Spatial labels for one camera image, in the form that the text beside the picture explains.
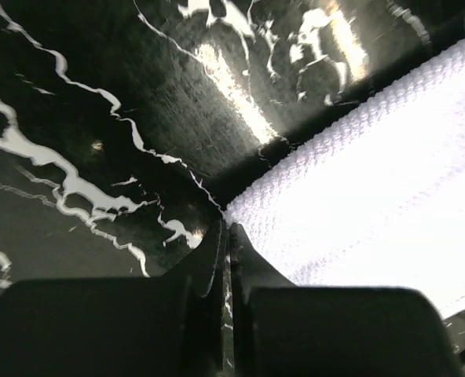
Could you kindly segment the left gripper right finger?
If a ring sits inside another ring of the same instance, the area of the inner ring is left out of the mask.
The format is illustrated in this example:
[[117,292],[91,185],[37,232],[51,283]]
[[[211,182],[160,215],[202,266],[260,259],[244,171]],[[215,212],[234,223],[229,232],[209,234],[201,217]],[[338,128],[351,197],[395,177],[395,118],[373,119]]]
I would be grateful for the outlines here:
[[230,229],[238,376],[461,376],[437,310],[397,287],[299,287]]

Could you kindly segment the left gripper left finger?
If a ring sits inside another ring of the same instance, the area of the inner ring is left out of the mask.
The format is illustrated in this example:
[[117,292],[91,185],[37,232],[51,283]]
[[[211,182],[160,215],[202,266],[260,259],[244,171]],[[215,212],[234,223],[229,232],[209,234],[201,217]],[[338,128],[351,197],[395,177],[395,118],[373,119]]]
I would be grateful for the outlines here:
[[21,281],[0,296],[0,376],[215,376],[227,230],[162,276]]

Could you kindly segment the white towel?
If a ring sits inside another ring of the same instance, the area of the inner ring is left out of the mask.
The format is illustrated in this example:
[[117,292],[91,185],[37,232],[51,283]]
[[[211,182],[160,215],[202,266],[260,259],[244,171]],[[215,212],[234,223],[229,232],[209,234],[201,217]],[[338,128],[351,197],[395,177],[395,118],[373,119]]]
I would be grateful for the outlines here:
[[302,286],[408,287],[465,309],[465,39],[333,123],[225,212]]

